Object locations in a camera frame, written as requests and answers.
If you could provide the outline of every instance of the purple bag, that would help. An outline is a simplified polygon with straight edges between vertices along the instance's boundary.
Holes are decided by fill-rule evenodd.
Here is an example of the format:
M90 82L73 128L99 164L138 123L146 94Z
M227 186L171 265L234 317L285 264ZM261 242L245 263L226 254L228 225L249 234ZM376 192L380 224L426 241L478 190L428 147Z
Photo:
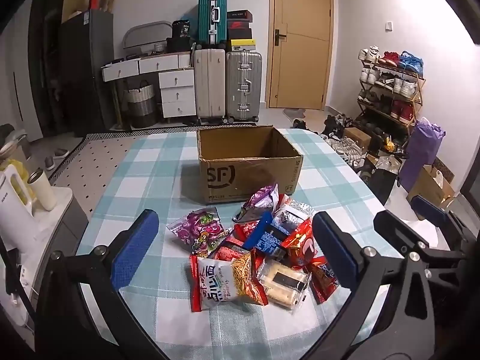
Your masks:
M427 118L417 120L406 147L409 159L405 161L398 174L400 183L407 192L410 192L417 181L422 167L434 163L445 134L440 126L430 123Z

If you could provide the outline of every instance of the sf logo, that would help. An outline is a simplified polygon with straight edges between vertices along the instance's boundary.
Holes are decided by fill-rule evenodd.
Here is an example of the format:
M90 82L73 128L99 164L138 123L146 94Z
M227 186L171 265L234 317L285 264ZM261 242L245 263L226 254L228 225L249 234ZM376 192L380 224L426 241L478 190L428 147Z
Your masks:
M208 188L225 188L233 183L233 180L235 179L235 168L233 165L229 165L228 167L220 167L217 169L208 168L207 176Z

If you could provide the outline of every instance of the teal suitcase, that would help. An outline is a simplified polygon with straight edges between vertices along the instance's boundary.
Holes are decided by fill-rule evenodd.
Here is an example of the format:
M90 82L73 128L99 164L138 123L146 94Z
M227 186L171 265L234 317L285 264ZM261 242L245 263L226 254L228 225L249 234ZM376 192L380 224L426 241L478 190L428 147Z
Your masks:
M219 44L227 40L227 0L198 0L198 42Z

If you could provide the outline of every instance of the wooden door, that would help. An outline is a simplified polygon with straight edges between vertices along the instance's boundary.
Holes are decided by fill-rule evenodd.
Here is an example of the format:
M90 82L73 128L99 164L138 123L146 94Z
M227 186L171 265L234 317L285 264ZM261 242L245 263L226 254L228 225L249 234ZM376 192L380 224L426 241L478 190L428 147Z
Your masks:
M322 109L331 55L331 0L274 0L270 107Z

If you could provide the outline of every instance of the aluminum suitcase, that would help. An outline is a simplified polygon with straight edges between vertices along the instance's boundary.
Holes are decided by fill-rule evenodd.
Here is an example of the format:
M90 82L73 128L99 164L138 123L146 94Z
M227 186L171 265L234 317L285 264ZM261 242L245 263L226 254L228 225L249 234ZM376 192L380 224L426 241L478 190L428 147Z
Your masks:
M198 0L198 42L219 44L227 40L227 0Z
M224 118L225 50L195 50L194 73L198 118Z
M226 114L235 120L258 122L262 84L262 56L255 51L226 54Z

